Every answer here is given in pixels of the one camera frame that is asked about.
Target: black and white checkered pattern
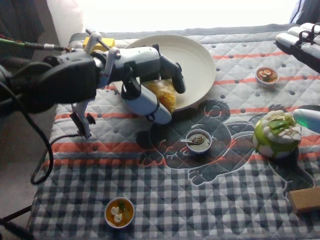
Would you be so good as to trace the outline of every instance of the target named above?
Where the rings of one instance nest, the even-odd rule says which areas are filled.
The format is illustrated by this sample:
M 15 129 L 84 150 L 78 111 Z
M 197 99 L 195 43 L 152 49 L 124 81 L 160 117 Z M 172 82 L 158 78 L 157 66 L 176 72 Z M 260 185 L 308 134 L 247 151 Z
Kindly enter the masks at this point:
M 273 45 L 276 35 L 277 32 L 269 30 L 257 34 L 198 34 L 190 38 L 203 43 L 210 52 L 214 51 L 215 55 L 228 55 L 232 51 L 243 51 L 245 54 L 256 53 L 255 51 L 277 52 L 279 50 Z M 125 45 L 132 41 L 124 39 L 118 42 Z M 292 67 L 281 67 L 283 62 L 287 66 L 293 63 Z M 252 70 L 249 69 L 255 69 L 261 64 L 271 67 L 279 65 L 278 71 L 283 76 L 294 71 L 296 75 L 318 76 L 293 57 L 284 55 L 277 56 L 274 60 L 269 57 L 256 57 L 226 59 L 221 63 L 218 61 L 216 81 L 236 79 L 235 76 L 241 74 L 243 75 L 239 78 L 245 79 L 251 74 Z M 320 89 L 317 81 L 319 80 L 279 81 L 274 92 L 263 92 L 252 82 L 217 84 L 207 97 L 221 98 L 231 109 L 264 108 L 271 104 L 284 104 L 286 107 L 293 104 L 318 104 L 314 102 L 318 98 L 310 98 L 315 96 L 310 94 L 311 91 Z M 293 88 L 296 95 L 286 95 L 287 91 Z M 100 105 L 107 101 L 107 104 L 103 105 L 104 109 L 100 109 L 98 104 L 92 103 L 89 110 L 99 114 L 105 113 L 106 108 L 119 113 L 128 111 L 121 107 L 119 96 L 113 93 L 109 95 L 110 98 L 98 92 L 96 101 Z M 57 109 L 58 114 L 68 111 L 70 109 L 65 105 L 60 105 Z M 248 121 L 253 116 L 242 111 L 230 119 Z M 89 142 L 106 142 L 109 139 L 135 142 L 137 130 L 147 130 L 141 121 L 133 119 L 101 120 L 97 121 L 97 126 L 92 129 Z M 53 126 L 52 138 L 72 131 L 72 122 L 59 119 Z M 314 133 L 304 129 L 303 134 L 307 136 Z M 28 227 L 41 240 L 320 239 L 320 214 L 314 212 L 296 216 L 287 199 L 290 190 L 311 187 L 313 184 L 320 185 L 320 160 L 317 154 L 320 148 L 310 142 L 308 146 L 301 146 L 300 152 L 305 155 L 298 161 L 300 168 L 297 169 L 278 168 L 272 162 L 253 157 L 239 168 L 218 175 L 211 181 L 202 181 L 202 173 L 206 168 L 192 175 L 192 169 L 173 169 L 163 164 L 126 164 L 126 158 L 136 157 L 133 153 L 117 155 L 99 151 L 56 151 L 56 159 L 110 160 L 107 164 L 56 165 L 50 178 L 38 188 Z M 107 203 L 115 197 L 128 198 L 135 207 L 132 224 L 123 230 L 112 229 L 104 218 Z

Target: green and white cake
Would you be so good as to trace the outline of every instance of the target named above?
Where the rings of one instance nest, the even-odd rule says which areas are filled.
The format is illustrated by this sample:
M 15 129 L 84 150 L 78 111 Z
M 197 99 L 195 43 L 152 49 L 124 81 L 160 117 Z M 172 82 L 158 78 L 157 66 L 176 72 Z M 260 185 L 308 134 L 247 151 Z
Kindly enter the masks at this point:
M 285 158 L 301 142 L 301 126 L 290 112 L 270 111 L 255 125 L 252 141 L 260 154 L 273 159 Z

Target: quilted mat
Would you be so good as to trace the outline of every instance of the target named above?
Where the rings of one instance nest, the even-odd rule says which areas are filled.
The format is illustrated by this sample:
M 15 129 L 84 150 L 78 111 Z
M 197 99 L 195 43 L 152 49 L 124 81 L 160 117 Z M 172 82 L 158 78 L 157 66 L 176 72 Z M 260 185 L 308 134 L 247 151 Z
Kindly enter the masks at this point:
M 98 90 L 87 108 L 96 120 L 92 136 L 53 145 L 54 171 L 38 187 L 28 229 L 44 240 L 319 239 L 319 212 L 295 215 L 288 192 L 320 185 L 320 136 L 303 128 L 285 167 L 252 144 L 255 124 L 269 111 L 320 103 L 320 75 L 275 45 L 276 35 L 290 27 L 108 34 L 118 47 L 154 34 L 187 36 L 211 53 L 215 82 L 166 126 L 132 114 L 114 86 Z M 256 83 L 262 66 L 278 72 L 275 87 Z M 77 131 L 70 112 L 70 105 L 57 107 L 51 139 Z M 197 128 L 208 131 L 213 144 L 194 156 L 179 140 Z M 135 207 L 124 230 L 110 228 L 104 218 L 115 197 Z

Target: white cream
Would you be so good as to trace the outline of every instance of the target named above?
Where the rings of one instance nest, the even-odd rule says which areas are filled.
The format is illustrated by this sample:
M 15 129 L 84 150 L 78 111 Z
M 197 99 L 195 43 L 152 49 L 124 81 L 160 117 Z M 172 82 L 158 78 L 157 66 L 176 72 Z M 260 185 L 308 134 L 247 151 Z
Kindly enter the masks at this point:
M 114 216 L 114 222 L 115 223 L 120 223 L 122 221 L 122 213 L 121 214 L 116 214 L 115 216 Z
M 270 141 L 277 142 L 280 144 L 290 144 L 294 141 L 301 141 L 301 127 L 297 124 L 295 124 L 295 126 L 291 126 L 289 129 L 283 130 L 278 135 L 274 135 L 271 132 L 269 122 L 274 119 L 284 119 L 284 117 L 286 116 L 293 119 L 292 114 L 290 112 L 285 113 L 282 110 L 271 111 L 261 119 L 261 127 L 263 134 Z
M 116 214 L 118 214 L 118 212 L 119 212 L 119 207 L 117 206 L 117 207 L 112 207 L 111 208 L 111 214 L 112 215 L 116 215 Z

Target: brown wooden block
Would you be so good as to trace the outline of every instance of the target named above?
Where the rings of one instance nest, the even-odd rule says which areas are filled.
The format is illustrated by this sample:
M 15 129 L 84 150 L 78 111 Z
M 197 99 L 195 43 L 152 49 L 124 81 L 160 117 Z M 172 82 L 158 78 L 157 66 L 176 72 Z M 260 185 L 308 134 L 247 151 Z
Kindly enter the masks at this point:
M 320 210 L 320 186 L 290 191 L 288 198 L 295 214 Z

